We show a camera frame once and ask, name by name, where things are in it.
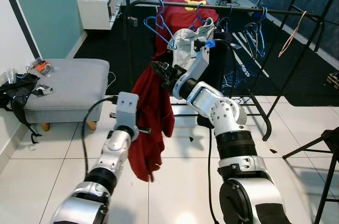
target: white tile floor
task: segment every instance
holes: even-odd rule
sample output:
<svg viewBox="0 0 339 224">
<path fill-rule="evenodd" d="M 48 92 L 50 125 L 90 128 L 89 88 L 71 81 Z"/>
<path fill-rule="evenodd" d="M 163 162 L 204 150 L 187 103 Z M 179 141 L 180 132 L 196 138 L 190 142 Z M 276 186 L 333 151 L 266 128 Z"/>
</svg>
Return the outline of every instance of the white tile floor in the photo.
<svg viewBox="0 0 339 224">
<path fill-rule="evenodd" d="M 274 98 L 258 98 L 267 111 Z M 114 109 L 105 103 L 97 130 L 86 131 L 90 166 L 99 156 L 107 132 L 114 120 L 108 117 Z M 261 140 L 266 126 L 261 118 L 248 117 L 257 152 L 286 204 L 292 223 L 312 223 L 324 187 L 329 154 L 299 153 L 285 162 L 281 156 L 316 139 L 325 129 L 339 125 L 335 107 L 294 107 L 282 99 L 271 115 L 272 135 Z M 52 124 L 49 132 L 32 147 L 29 133 L 20 143 L 0 175 L 0 223 L 45 224 L 60 202 L 84 177 L 84 160 L 77 123 Z M 110 224 L 206 224 L 212 223 L 208 206 L 208 130 L 195 126 L 194 118 L 176 119 L 172 138 L 164 138 L 163 164 L 155 172 L 155 181 L 136 179 L 129 163 L 114 190 L 110 206 Z M 222 221 L 218 194 L 222 184 L 216 172 L 218 152 L 212 142 L 212 203 Z M 339 199 L 339 166 L 334 174 L 329 197 Z M 338 203 L 326 203 L 322 223 L 339 223 Z"/>
</svg>

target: gray ottoman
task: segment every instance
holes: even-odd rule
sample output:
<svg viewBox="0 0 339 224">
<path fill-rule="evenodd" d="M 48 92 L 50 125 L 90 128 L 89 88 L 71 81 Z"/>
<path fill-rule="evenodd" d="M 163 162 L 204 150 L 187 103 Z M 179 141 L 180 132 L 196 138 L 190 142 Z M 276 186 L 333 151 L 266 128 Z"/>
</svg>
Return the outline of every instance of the gray ottoman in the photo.
<svg viewBox="0 0 339 224">
<path fill-rule="evenodd" d="M 50 77 L 32 70 L 40 77 L 38 84 L 48 85 L 54 93 L 36 97 L 31 94 L 24 108 L 29 123 L 41 123 L 49 129 L 53 122 L 81 122 L 89 108 L 105 96 L 109 63 L 99 59 L 47 59 L 58 68 Z M 102 103 L 88 117 L 88 125 L 95 130 L 94 121 L 100 118 Z"/>
</svg>

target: red cloth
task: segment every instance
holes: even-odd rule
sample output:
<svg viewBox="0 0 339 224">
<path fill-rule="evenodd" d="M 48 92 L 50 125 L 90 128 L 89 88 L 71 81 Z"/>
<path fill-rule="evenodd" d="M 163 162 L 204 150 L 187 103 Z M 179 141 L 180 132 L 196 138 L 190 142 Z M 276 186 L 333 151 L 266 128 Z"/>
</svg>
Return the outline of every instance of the red cloth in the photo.
<svg viewBox="0 0 339 224">
<path fill-rule="evenodd" d="M 166 0 L 167 2 L 185 2 L 184 0 Z M 199 15 L 206 19 L 211 17 L 215 22 L 218 14 L 215 10 L 199 9 Z M 187 11 L 184 7 L 165 7 L 163 18 L 166 25 L 174 34 L 177 30 L 188 28 L 196 18 L 195 11 Z M 164 28 L 156 28 L 165 39 L 170 40 L 170 33 Z M 155 39 L 156 54 L 159 58 L 166 52 L 167 43 L 158 35 Z M 162 132 L 171 137 L 174 128 L 174 114 L 170 102 L 170 94 L 161 87 L 162 79 L 154 73 L 150 66 L 141 74 L 132 92 L 139 95 L 138 125 L 151 128 L 151 134 L 140 133 L 138 139 L 132 142 L 128 159 L 135 175 L 145 181 L 153 181 L 152 172 L 162 164 L 160 154 L 165 149 Z"/>
</svg>

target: black bag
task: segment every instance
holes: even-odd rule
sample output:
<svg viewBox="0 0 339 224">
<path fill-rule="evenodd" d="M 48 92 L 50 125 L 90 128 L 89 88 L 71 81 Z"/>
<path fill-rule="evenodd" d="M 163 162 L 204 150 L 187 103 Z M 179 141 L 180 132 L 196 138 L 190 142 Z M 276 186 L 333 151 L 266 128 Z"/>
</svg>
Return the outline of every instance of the black bag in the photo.
<svg viewBox="0 0 339 224">
<path fill-rule="evenodd" d="M 36 133 L 31 128 L 32 125 L 27 122 L 23 107 L 39 79 L 39 77 L 30 73 L 17 74 L 15 84 L 6 83 L 0 86 L 0 107 L 6 111 L 13 111 L 17 119 L 32 131 L 31 140 L 33 144 L 37 143 L 33 136 L 40 137 L 41 134 Z"/>
</svg>

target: white wall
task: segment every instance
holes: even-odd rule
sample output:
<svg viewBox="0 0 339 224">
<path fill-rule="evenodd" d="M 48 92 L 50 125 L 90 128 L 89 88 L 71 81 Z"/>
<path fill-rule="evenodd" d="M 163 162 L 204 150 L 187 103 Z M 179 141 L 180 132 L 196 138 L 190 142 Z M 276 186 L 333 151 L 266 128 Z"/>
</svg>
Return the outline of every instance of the white wall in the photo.
<svg viewBox="0 0 339 224">
<path fill-rule="evenodd" d="M 19 73 L 32 60 L 33 54 L 8 0 L 0 0 L 0 75 L 14 67 Z M 10 112 L 0 109 L 0 155 L 20 123 Z"/>
</svg>

